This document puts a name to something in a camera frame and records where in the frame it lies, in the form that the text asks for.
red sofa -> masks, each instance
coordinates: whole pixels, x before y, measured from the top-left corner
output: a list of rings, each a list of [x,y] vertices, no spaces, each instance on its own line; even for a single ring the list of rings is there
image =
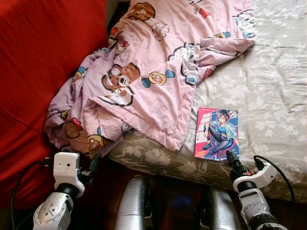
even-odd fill
[[[56,152],[42,132],[47,107],[82,59],[107,45],[105,2],[0,1],[0,208],[22,170]],[[51,169],[33,167],[15,207],[39,205],[53,184]]]

floral pattern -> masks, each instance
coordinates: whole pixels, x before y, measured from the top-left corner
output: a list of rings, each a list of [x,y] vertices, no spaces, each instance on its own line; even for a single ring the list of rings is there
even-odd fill
[[[237,109],[242,162],[254,167],[254,155],[268,157],[288,177],[297,202],[307,203],[306,2],[253,4],[256,44],[197,86],[181,150],[168,151],[135,131],[110,152],[111,159],[139,171],[231,189],[226,162],[197,159],[193,153],[198,107]],[[269,197],[291,198],[279,174],[262,190]]]

book cover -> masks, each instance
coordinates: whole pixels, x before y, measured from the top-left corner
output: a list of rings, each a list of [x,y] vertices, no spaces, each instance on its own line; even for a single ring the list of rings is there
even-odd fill
[[[199,108],[194,156],[224,161],[227,150],[239,157],[238,110]]]

